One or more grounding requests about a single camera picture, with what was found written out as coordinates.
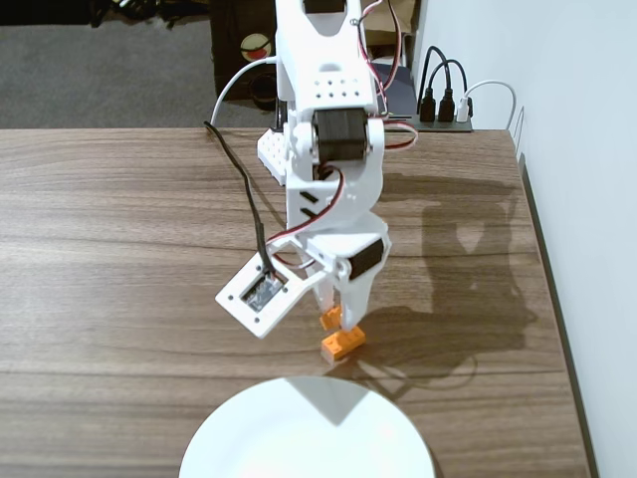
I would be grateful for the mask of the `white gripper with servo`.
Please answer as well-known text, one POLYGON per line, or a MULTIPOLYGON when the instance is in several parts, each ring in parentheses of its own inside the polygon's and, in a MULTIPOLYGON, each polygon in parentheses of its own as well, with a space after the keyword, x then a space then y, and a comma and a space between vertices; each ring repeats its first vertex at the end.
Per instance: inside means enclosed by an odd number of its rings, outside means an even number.
POLYGON ((313 263, 307 267, 322 312, 341 306, 340 327, 352 330, 365 316, 375 275, 391 248, 388 225, 371 211, 329 211, 296 226, 293 244, 313 263))

